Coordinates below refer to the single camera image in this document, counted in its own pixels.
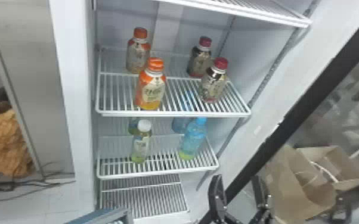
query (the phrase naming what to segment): paper bag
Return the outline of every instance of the paper bag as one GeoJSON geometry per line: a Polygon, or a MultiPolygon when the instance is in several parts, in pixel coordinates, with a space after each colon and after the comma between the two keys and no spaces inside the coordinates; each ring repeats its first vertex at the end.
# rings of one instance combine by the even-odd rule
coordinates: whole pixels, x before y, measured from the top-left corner
{"type": "Polygon", "coordinates": [[[328,170],[338,182],[337,190],[347,191],[359,186],[359,170],[339,146],[298,148],[308,160],[328,170]]]}
{"type": "Polygon", "coordinates": [[[265,181],[273,196],[274,215],[286,223],[303,223],[335,205],[333,185],[289,146],[267,163],[265,181]]]}

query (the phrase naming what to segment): floor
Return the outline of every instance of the floor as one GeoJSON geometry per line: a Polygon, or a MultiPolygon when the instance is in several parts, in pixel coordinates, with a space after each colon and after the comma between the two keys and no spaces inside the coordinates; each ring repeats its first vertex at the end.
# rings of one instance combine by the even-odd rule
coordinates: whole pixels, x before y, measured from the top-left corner
{"type": "MultiPolygon", "coordinates": [[[[36,189],[17,188],[0,193],[1,198],[13,197],[36,189]]],[[[36,192],[11,201],[0,202],[0,224],[66,223],[83,215],[75,183],[36,192]]]]}

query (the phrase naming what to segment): refrigerator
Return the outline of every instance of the refrigerator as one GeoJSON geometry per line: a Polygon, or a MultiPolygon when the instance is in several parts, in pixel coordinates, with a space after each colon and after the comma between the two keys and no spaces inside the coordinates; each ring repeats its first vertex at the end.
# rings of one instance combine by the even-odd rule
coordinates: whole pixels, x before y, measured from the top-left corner
{"type": "Polygon", "coordinates": [[[222,176],[230,202],[341,81],[340,70],[323,74],[359,32],[357,1],[50,0],[49,6],[81,205],[98,215],[128,209],[118,212],[134,223],[209,223],[212,177],[222,176]],[[158,110],[134,105],[138,78],[126,71],[125,55],[135,27],[148,30],[151,56],[165,61],[158,110]],[[215,104],[187,94],[197,95],[200,84],[185,70],[201,36],[212,39],[213,57],[229,61],[230,81],[215,104]],[[323,88],[310,94],[318,81],[323,88]],[[188,110],[180,106],[186,100],[193,102],[188,110]],[[133,117],[152,122],[143,164],[129,158],[133,117]],[[178,157],[183,136],[171,130],[174,117],[208,118],[206,140],[191,161],[178,157]]]}

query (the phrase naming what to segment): white bottle cap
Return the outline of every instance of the white bottle cap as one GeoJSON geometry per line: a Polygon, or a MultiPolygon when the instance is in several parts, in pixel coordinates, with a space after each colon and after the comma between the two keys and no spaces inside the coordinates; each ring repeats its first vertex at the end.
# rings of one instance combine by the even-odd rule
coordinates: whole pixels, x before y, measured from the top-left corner
{"type": "Polygon", "coordinates": [[[148,120],[140,120],[138,122],[138,130],[140,132],[148,132],[151,129],[151,123],[148,120]]]}

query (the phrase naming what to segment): plastic bottle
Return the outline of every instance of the plastic bottle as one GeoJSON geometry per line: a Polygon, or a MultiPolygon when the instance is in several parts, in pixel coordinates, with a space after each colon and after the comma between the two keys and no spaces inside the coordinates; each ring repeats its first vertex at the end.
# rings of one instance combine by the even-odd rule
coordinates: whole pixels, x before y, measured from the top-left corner
{"type": "Polygon", "coordinates": [[[138,123],[139,123],[139,117],[131,117],[129,119],[129,123],[128,123],[128,132],[131,135],[135,135],[136,133],[138,133],[138,123]]]}
{"type": "Polygon", "coordinates": [[[132,140],[131,160],[134,163],[143,163],[150,154],[151,123],[148,120],[138,122],[138,133],[132,140]]]}
{"type": "Polygon", "coordinates": [[[187,73],[192,77],[202,77],[206,69],[211,65],[212,52],[209,47],[212,39],[201,36],[199,46],[194,46],[191,51],[191,58],[188,62],[187,73]]]}
{"type": "Polygon", "coordinates": [[[126,50],[126,69],[139,74],[146,67],[150,55],[150,44],[147,42],[147,29],[136,27],[134,37],[128,41],[126,50]]]}
{"type": "Polygon", "coordinates": [[[163,70],[164,61],[161,58],[149,58],[147,68],[139,74],[135,105],[143,110],[159,108],[166,88],[163,70]]]}
{"type": "Polygon", "coordinates": [[[187,126],[184,140],[179,148],[178,155],[183,160],[191,160],[197,154],[206,136],[205,117],[198,117],[187,126]]]}
{"type": "Polygon", "coordinates": [[[204,102],[215,103],[220,99],[228,79],[227,67],[227,59],[219,57],[214,60],[213,66],[206,69],[199,88],[199,95],[204,102]]]}
{"type": "Polygon", "coordinates": [[[192,117],[175,117],[172,119],[171,129],[175,133],[184,134],[188,124],[192,121],[192,117]]]}
{"type": "MultiPolygon", "coordinates": [[[[186,94],[190,97],[193,98],[193,93],[188,91],[186,92],[186,94]]],[[[185,100],[185,102],[182,103],[182,108],[186,111],[190,110],[191,108],[191,103],[187,100],[185,100]]],[[[184,134],[188,124],[193,120],[193,117],[174,117],[174,119],[172,119],[172,123],[171,123],[171,129],[175,132],[175,133],[180,133],[180,134],[184,134]]]]}

